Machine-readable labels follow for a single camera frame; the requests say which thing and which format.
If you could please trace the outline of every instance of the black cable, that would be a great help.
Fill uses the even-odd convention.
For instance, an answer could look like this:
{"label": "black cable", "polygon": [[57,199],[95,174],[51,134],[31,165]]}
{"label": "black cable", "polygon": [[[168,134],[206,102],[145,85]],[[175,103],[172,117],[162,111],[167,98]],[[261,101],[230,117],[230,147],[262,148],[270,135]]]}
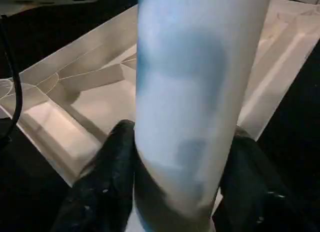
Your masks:
{"label": "black cable", "polygon": [[4,55],[5,58],[8,62],[9,69],[12,74],[12,79],[13,79],[13,84],[14,84],[14,89],[15,89],[15,110],[14,114],[12,117],[12,122],[6,133],[0,138],[0,144],[1,142],[6,142],[10,140],[10,135],[12,131],[14,130],[21,112],[22,112],[22,106],[23,106],[23,93],[22,93],[22,86],[21,86],[21,81],[20,81],[20,76],[19,76],[19,71],[17,69],[17,64],[15,63],[14,56],[13,56],[13,51],[10,47],[7,33],[3,24],[3,20],[7,19],[5,15],[1,15],[0,19],[0,38],[3,43],[4,47]]}

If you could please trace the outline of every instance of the dark background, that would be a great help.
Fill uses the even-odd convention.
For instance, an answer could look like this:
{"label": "dark background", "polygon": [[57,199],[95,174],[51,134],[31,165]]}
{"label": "dark background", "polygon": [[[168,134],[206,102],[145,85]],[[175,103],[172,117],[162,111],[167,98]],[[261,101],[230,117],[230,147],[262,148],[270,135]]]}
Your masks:
{"label": "dark background", "polygon": [[[137,0],[42,7],[9,17],[5,27],[20,71],[135,5]],[[10,77],[0,43],[0,78]],[[0,132],[8,125],[0,120]],[[320,44],[281,102],[259,145],[303,202],[320,214]],[[48,231],[68,186],[16,129],[0,154],[0,231]]]}

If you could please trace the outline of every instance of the white tray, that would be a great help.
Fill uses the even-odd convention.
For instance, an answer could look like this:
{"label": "white tray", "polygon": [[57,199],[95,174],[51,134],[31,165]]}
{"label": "white tray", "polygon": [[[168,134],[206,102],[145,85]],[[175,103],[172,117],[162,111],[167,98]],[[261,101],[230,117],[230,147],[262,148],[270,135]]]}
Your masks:
{"label": "white tray", "polygon": [[[320,7],[272,0],[238,124],[254,138],[320,38]],[[19,128],[71,185],[121,119],[135,118],[137,7],[21,73]],[[0,80],[0,117],[11,117],[11,79]]]}

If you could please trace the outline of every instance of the molded plastic tray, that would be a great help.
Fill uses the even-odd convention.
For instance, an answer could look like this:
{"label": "molded plastic tray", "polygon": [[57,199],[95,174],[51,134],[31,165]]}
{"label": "molded plastic tray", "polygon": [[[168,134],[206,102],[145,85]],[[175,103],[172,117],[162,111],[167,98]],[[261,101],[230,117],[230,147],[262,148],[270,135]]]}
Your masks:
{"label": "molded plastic tray", "polygon": [[[238,124],[255,139],[320,38],[320,7],[272,0]],[[135,118],[137,7],[21,73],[19,128],[72,184],[121,119]],[[0,117],[12,116],[11,79]]]}

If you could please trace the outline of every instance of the white cylinder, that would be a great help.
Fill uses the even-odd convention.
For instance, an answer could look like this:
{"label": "white cylinder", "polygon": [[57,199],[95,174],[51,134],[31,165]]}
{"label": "white cylinder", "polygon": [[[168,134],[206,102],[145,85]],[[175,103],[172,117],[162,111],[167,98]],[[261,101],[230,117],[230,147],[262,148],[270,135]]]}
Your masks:
{"label": "white cylinder", "polygon": [[139,0],[135,200],[145,230],[210,230],[269,1]]}

